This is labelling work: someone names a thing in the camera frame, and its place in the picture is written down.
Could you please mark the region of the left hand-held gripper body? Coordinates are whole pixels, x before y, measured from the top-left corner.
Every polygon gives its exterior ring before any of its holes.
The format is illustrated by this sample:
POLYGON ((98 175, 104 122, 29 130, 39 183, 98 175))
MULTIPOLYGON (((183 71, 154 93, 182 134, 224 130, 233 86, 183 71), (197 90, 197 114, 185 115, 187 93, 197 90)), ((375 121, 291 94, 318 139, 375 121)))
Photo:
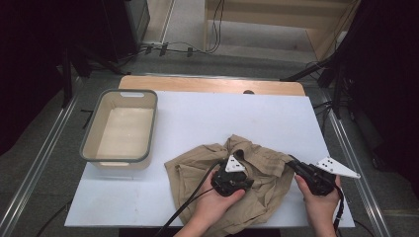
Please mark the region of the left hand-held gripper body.
POLYGON ((223 197, 230 197, 238 190, 249 190, 254 181, 245 173, 246 168, 230 155, 220 165, 211 179, 212 187, 223 197))

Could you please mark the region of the wooden table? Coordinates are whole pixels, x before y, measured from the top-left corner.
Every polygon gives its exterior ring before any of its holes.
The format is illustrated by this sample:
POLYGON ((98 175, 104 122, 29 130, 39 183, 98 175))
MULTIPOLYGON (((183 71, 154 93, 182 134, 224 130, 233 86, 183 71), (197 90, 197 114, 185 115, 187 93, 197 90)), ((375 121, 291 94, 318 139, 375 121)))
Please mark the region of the wooden table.
POLYGON ((154 91, 205 92, 256 95, 304 96, 297 82, 258 81, 249 79, 199 78, 181 76, 124 76, 120 89, 149 89, 154 91))

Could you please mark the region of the white table mat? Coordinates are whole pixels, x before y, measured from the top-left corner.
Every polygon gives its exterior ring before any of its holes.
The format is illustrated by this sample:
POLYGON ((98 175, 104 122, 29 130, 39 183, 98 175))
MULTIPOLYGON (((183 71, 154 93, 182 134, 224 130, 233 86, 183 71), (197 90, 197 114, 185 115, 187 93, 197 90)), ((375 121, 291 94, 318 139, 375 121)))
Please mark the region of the white table mat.
POLYGON ((305 96, 159 92, 150 165, 143 169, 88 164, 65 224, 68 227, 181 225, 165 162, 236 134, 305 163, 328 157, 305 96))

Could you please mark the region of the dark metal cabinet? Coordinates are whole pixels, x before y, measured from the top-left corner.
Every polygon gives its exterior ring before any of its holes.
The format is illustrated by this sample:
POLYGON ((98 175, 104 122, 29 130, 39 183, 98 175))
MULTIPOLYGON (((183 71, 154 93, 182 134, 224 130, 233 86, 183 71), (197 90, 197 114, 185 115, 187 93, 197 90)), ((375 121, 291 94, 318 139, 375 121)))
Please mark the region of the dark metal cabinet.
POLYGON ((102 0, 107 30, 110 33, 110 59, 120 59, 139 52, 150 22, 147 0, 102 0))

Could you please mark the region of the person's right hand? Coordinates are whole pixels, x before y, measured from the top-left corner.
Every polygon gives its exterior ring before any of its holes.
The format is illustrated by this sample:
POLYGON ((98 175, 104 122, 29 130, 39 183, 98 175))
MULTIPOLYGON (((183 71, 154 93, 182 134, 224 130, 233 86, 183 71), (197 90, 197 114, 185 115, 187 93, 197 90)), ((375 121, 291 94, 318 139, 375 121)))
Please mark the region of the person's right hand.
POLYGON ((340 200, 338 191, 334 189, 327 196, 315 196, 311 193, 303 177, 295 175, 294 179, 303 194, 309 224, 313 220, 331 220, 333 223, 333 214, 340 200))

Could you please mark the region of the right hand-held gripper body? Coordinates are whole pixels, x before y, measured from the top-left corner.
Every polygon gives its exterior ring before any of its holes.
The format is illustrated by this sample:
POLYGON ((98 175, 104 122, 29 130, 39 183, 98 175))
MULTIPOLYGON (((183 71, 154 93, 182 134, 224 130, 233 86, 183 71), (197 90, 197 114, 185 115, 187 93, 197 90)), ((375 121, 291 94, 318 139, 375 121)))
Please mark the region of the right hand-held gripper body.
POLYGON ((336 186, 336 177, 360 179, 361 175, 337 160, 326 157, 315 164, 298 163, 297 175, 303 177, 311 193, 315 196, 327 196, 336 186))

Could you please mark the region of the white power strip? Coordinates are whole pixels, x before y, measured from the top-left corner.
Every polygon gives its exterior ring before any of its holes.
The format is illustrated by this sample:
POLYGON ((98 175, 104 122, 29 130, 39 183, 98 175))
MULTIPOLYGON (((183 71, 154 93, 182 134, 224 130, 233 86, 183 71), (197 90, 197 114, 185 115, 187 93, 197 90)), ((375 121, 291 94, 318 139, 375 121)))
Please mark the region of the white power strip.
POLYGON ((140 53, 149 54, 153 50, 158 50, 159 55, 165 55, 168 50, 168 44, 167 43, 157 43, 157 42, 144 42, 139 47, 140 53))

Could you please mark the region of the person's left hand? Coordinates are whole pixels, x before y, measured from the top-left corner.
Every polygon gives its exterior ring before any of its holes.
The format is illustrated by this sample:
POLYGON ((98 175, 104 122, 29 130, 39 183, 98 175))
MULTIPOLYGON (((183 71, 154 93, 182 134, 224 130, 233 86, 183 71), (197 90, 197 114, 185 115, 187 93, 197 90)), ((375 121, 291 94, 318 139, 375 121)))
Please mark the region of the person's left hand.
POLYGON ((202 186, 204 193, 198 198, 192 217, 192 220, 204 229, 219 221, 227 210, 245 195, 244 190, 238 190, 229 197, 221 196, 211 185, 213 174, 214 171, 211 171, 202 186))

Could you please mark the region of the black metal stand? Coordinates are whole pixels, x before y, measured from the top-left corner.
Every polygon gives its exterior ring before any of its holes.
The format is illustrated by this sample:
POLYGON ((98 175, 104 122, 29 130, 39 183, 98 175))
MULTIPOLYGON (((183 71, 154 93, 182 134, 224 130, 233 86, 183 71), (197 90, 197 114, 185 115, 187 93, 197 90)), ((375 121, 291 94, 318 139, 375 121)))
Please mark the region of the black metal stand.
POLYGON ((63 80, 63 104, 65 108, 74 98, 72 84, 72 69, 82 77, 89 77, 92 69, 88 63, 88 58, 93 59, 102 65, 105 69, 114 72, 117 75, 129 75, 129 72, 123 72, 117 66, 99 56, 94 51, 74 43, 67 43, 61 51, 62 80, 63 80))
POLYGON ((337 119, 341 118, 340 108, 341 95, 343 89, 343 80, 345 67, 340 65, 336 60, 335 56, 329 56, 324 60, 317 62, 309 62, 308 66, 297 74, 281 79, 281 82, 296 82, 305 76, 311 75, 314 72, 320 71, 320 76, 316 79, 317 85, 320 88, 328 88, 331 84, 334 84, 334 92, 331 100, 331 109, 337 119))

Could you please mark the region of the beige storage basket grey rim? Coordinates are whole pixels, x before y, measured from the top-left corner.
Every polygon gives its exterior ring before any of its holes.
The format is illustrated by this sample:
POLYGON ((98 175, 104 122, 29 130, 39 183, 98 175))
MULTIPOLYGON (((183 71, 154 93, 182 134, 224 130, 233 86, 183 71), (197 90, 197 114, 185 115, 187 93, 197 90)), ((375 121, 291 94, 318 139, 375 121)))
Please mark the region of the beige storage basket grey rim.
POLYGON ((150 152, 158 96, 152 90, 112 89, 101 94, 80 147, 102 169, 143 170, 150 152))

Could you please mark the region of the khaki pants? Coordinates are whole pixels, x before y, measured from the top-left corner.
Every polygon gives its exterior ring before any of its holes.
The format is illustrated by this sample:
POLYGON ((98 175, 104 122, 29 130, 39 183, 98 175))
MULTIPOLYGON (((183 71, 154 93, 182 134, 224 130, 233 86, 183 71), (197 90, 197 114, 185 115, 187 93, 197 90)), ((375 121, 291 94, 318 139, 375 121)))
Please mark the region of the khaki pants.
POLYGON ((287 165, 292 160, 290 156, 232 135, 224 144, 200 145, 165 163, 175 205, 179 207, 187 201, 211 165, 230 155, 235 157, 237 150, 244 151, 244 159, 238 161, 254 184, 205 237, 225 237, 267 222, 290 190, 293 180, 293 169, 287 165))

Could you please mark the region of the light wooden cabinet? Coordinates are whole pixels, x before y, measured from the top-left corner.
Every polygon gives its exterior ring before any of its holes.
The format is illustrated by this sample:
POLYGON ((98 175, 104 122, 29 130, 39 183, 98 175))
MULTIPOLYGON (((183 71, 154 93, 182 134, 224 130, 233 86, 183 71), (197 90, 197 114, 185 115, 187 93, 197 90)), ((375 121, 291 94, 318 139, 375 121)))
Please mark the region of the light wooden cabinet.
POLYGON ((305 29, 316 58, 325 59, 348 31, 362 0, 204 0, 204 42, 208 21, 222 3, 217 20, 305 29))

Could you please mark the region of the aluminium floor rail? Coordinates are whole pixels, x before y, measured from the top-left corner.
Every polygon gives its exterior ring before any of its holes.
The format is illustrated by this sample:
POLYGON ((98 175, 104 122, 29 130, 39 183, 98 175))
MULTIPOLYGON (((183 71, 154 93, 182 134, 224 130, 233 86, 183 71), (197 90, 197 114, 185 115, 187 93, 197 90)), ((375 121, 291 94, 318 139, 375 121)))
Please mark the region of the aluminium floor rail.
POLYGON ((357 154, 353 144, 348 136, 347 129, 344 126, 343 119, 338 117, 332 108, 332 97, 326 89, 321 90, 321 99, 325 104, 323 121, 329 120, 333 131, 337 137, 341 147, 345 162, 350 169, 358 172, 361 177, 355 179, 354 183, 357 187, 360 200, 363 203, 364 210, 369 218, 375 237, 392 237, 387 223, 384 219, 383 212, 379 207, 376 196, 373 193, 369 180, 360 163, 360 156, 357 154))
POLYGON ((18 222, 38 180, 42 175, 51 152, 71 113, 73 112, 77 99, 78 96, 74 96, 63 108, 59 110, 53 125, 48 131, 48 135, 42 141, 42 146, 31 163, 31 167, 28 169, 24 179, 22 180, 22 183, 14 192, 10 202, 5 208, 4 214, 1 216, 0 237, 11 236, 16 223, 18 222))

